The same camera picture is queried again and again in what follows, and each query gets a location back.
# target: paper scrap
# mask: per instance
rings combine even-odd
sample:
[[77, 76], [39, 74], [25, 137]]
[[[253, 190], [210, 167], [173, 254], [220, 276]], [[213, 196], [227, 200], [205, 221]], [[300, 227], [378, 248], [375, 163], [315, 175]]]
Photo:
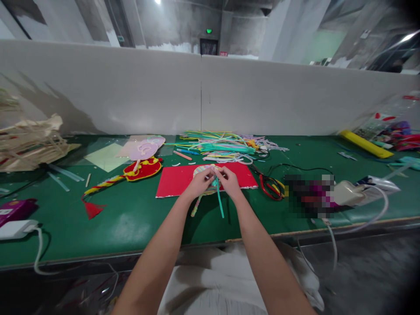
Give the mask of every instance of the paper scrap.
[[153, 135], [133, 135], [130, 136], [126, 144], [121, 148], [121, 150], [115, 155], [115, 157], [129, 157], [130, 153], [136, 149], [136, 145], [148, 137], [151, 137]]
[[110, 172], [130, 160], [129, 157], [115, 157], [121, 149], [122, 146], [113, 143], [86, 155], [84, 158], [94, 165], [102, 168], [105, 172]]

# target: ceiling light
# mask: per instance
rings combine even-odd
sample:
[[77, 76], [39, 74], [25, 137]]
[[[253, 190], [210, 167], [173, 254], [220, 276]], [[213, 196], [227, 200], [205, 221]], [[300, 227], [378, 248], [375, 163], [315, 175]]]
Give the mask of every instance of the ceiling light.
[[404, 37], [403, 39], [401, 39], [401, 42], [406, 42], [408, 41], [410, 38], [412, 38], [416, 33], [412, 33], [412, 34], [408, 34], [406, 37]]

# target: red fabric craft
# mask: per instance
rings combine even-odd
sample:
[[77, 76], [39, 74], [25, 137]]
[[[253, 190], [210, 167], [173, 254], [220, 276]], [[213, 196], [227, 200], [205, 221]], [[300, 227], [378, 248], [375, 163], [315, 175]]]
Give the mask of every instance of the red fabric craft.
[[[248, 167], [241, 163], [215, 164], [219, 167], [226, 166], [238, 178], [239, 187], [243, 189], [256, 189], [258, 184]], [[162, 171], [156, 198], [180, 196], [193, 179], [193, 172], [199, 165], [185, 165], [165, 167]]]
[[103, 183], [99, 184], [98, 186], [93, 186], [91, 189], [87, 190], [84, 193], [84, 195], [82, 196], [82, 202], [84, 203], [84, 206], [86, 208], [86, 213], [87, 213], [88, 219], [90, 220], [90, 219], [94, 218], [95, 216], [97, 216], [98, 214], [100, 214], [102, 212], [102, 210], [106, 207], [106, 205], [97, 205], [97, 204], [94, 204], [94, 203], [86, 202], [84, 200], [84, 198], [87, 195], [89, 195], [91, 193], [95, 193], [95, 192], [99, 191], [100, 189], [110, 187], [110, 186], [103, 185], [104, 183], [109, 183], [111, 185], [114, 185], [115, 183], [117, 183], [117, 182], [119, 182], [120, 180], [123, 180], [123, 179], [126, 179], [129, 182], [134, 182], [134, 181], [139, 180], [139, 179], [143, 179], [143, 178], [146, 178], [146, 177], [153, 176], [157, 172], [159, 172], [160, 169], [162, 168], [162, 164], [161, 164], [162, 159], [159, 158], [157, 160], [158, 161], [155, 161], [155, 158], [151, 157], [147, 161], [141, 161], [135, 175], [130, 176], [127, 173], [130, 173], [134, 169], [134, 167], [136, 166], [137, 162], [134, 162], [124, 169], [124, 175], [113, 177], [110, 180], [107, 180], [106, 182], [103, 182]]
[[131, 172], [134, 169], [134, 166], [136, 166], [136, 162], [132, 163], [130, 166], [127, 166], [124, 169], [124, 174], [126, 174], [126, 179], [129, 182], [134, 182], [139, 179], [143, 179], [146, 177], [150, 177], [155, 175], [162, 167], [162, 159], [159, 158], [159, 162], [156, 162], [155, 164], [152, 164], [154, 160], [154, 157], [151, 157], [147, 160], [149, 164], [145, 164], [145, 161], [141, 161], [139, 164], [140, 169], [138, 170], [138, 173], [135, 176], [128, 176], [127, 173]]

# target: green tabletop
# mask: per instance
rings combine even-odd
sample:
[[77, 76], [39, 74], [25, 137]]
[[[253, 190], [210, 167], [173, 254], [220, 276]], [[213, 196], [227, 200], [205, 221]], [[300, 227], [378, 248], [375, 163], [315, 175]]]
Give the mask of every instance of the green tabletop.
[[[70, 142], [82, 143], [82, 148], [72, 156], [80, 157], [99, 149], [98, 141], [102, 136], [78, 136]], [[123, 136], [115, 138], [123, 143]], [[337, 154], [343, 151], [337, 143], [347, 148], [357, 147], [335, 136], [268, 136], [268, 139], [281, 147], [290, 150], [271, 151], [266, 162], [256, 162], [262, 172], [267, 172], [271, 165], [288, 163], [301, 168], [327, 168], [336, 176], [336, 181], [355, 182], [367, 175], [383, 177], [390, 172], [385, 163], [377, 162], [360, 155], [353, 154], [358, 161], [346, 159]], [[394, 161], [405, 155], [420, 157], [417, 153], [396, 153], [389, 160]], [[178, 155], [164, 156], [163, 166], [177, 163], [187, 165], [189, 161]], [[192, 156], [193, 162], [206, 164], [200, 156]], [[63, 167], [87, 178], [91, 173], [89, 186], [123, 173], [126, 165], [122, 165], [107, 173], [94, 165], [73, 165]], [[41, 170], [25, 173], [0, 175], [0, 187], [15, 190], [30, 182], [42, 173]], [[325, 171], [300, 171], [286, 166], [280, 167], [272, 176], [282, 180], [285, 174], [320, 175]], [[406, 170], [408, 178], [396, 176], [392, 181], [402, 190], [390, 196], [389, 210], [383, 220], [413, 218], [420, 215], [419, 179], [420, 172]], [[175, 202], [175, 197], [156, 199], [161, 172], [156, 176], [137, 182], [123, 181], [111, 188], [92, 196], [91, 202], [106, 204], [107, 207], [95, 218], [88, 220], [81, 196], [85, 182], [74, 182], [70, 178], [59, 175], [70, 188], [65, 192], [51, 178], [45, 176], [39, 182], [18, 193], [17, 199], [36, 198], [39, 209], [30, 219], [42, 223], [45, 243], [48, 248], [41, 262], [60, 260], [78, 260], [87, 257], [103, 257], [144, 250], [152, 236]], [[261, 189], [244, 190], [244, 194], [253, 207], [258, 218], [270, 234], [300, 232], [324, 228], [321, 222], [311, 223], [303, 218], [299, 210], [294, 209], [285, 199], [280, 202], [268, 198]], [[225, 218], [221, 218], [217, 195], [206, 196], [202, 200], [194, 218], [186, 219], [183, 245], [200, 245], [212, 242], [224, 242], [240, 238], [238, 216], [232, 201], [225, 192], [221, 193]], [[366, 222], [382, 208], [383, 200], [373, 202], [364, 207], [336, 213], [331, 219], [333, 227], [341, 227], [354, 223]], [[33, 263], [38, 249], [36, 233], [14, 241], [0, 242], [0, 267], [17, 266]]]

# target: white partition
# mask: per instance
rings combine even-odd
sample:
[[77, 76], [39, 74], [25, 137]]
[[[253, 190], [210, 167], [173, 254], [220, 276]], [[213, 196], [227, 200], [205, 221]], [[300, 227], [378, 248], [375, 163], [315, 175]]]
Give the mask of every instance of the white partition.
[[[0, 87], [64, 133], [328, 135], [420, 77], [154, 50], [0, 41]], [[420, 117], [410, 116], [415, 129]]]
[[177, 134], [200, 129], [200, 61], [193, 54], [0, 41], [0, 87], [32, 119], [58, 113], [62, 131]]
[[245, 134], [334, 134], [420, 86], [413, 75], [213, 56], [201, 67], [202, 129]]

